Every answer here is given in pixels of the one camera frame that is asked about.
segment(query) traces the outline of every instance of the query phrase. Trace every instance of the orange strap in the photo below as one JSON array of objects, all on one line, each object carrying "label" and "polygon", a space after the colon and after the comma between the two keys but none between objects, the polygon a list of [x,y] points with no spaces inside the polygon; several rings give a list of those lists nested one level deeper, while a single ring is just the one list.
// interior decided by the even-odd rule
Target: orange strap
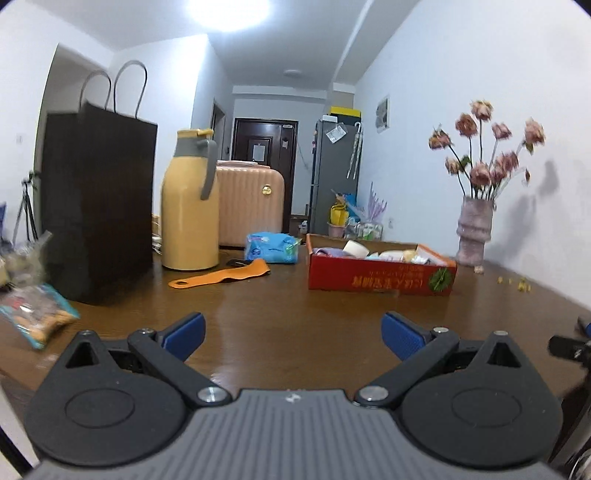
[{"label": "orange strap", "polygon": [[247,267],[229,268],[227,270],[218,270],[217,272],[207,273],[198,277],[182,278],[181,280],[173,280],[168,284],[172,288],[192,288],[200,287],[201,285],[211,285],[220,283],[227,278],[233,280],[246,280],[247,278],[262,277],[271,270],[262,258],[257,258]]}]

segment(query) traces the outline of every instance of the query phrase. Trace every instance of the thermos lid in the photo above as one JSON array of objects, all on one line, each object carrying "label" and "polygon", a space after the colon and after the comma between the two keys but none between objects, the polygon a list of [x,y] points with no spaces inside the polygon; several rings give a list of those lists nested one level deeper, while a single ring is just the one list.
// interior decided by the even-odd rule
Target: thermos lid
[{"label": "thermos lid", "polygon": [[197,138],[197,137],[210,138],[212,135],[213,135],[213,130],[211,128],[207,128],[205,130],[195,128],[195,129],[186,129],[186,130],[179,130],[178,131],[178,138]]}]

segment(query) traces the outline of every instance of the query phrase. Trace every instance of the yellow thermos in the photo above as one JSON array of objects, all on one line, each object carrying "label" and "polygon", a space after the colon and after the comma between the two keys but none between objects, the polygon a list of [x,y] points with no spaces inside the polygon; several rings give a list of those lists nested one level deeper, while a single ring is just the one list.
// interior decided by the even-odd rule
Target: yellow thermos
[{"label": "yellow thermos", "polygon": [[219,262],[217,146],[212,130],[180,130],[162,182],[162,265],[205,270]]}]

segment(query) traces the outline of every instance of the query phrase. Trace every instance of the ceiling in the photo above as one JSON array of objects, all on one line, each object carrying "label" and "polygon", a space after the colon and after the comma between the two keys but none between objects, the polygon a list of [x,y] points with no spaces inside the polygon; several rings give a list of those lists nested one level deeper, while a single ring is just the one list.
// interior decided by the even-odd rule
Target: ceiling
[{"label": "ceiling", "polygon": [[[210,42],[236,85],[326,89],[366,0],[271,0],[269,18]],[[298,79],[288,69],[302,71]]]},{"label": "ceiling", "polygon": [[[204,33],[187,12],[189,0],[28,1],[77,26],[113,51]],[[355,85],[418,2],[269,1],[269,16],[262,24],[234,33],[209,33],[235,85],[321,90],[332,81]],[[288,69],[301,70],[301,77],[284,76]]]},{"label": "ceiling", "polygon": [[204,33],[187,13],[187,0],[28,1],[75,25],[114,51]]},{"label": "ceiling", "polygon": [[335,81],[356,85],[418,2],[419,0],[373,1],[359,31],[355,32],[355,40]]}]

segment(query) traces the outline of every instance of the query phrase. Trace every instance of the pink artificial flower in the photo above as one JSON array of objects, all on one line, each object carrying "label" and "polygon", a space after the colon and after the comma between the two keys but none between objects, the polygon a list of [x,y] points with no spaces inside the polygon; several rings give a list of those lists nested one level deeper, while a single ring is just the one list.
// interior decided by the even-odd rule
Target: pink artificial flower
[{"label": "pink artificial flower", "polygon": [[460,115],[459,120],[456,122],[456,130],[460,132],[463,137],[473,137],[478,134],[478,127],[474,119],[467,113]]},{"label": "pink artificial flower", "polygon": [[506,170],[502,165],[495,164],[490,169],[491,182],[493,185],[501,183],[501,181],[507,176]]},{"label": "pink artificial flower", "polygon": [[452,144],[452,140],[449,135],[445,133],[441,128],[433,131],[433,135],[429,138],[429,148],[431,150],[439,150],[440,148],[449,147]]},{"label": "pink artificial flower", "polygon": [[477,100],[476,102],[472,102],[470,107],[472,109],[472,115],[478,120],[488,122],[491,119],[494,108],[490,102],[487,102],[486,100]]},{"label": "pink artificial flower", "polygon": [[462,170],[462,165],[456,158],[447,157],[445,160],[445,168],[450,175],[457,175]]},{"label": "pink artificial flower", "polygon": [[490,185],[491,173],[488,170],[488,165],[484,162],[478,162],[470,171],[470,181],[476,187],[486,187],[487,185]]},{"label": "pink artificial flower", "polygon": [[492,124],[492,132],[497,140],[505,140],[513,135],[505,124]]},{"label": "pink artificial flower", "polygon": [[519,167],[519,158],[515,152],[502,153],[496,158],[495,164],[502,167],[505,172],[511,173]]},{"label": "pink artificial flower", "polygon": [[538,122],[535,122],[533,118],[530,118],[525,123],[525,143],[530,145],[544,145],[545,140],[544,128]]}]

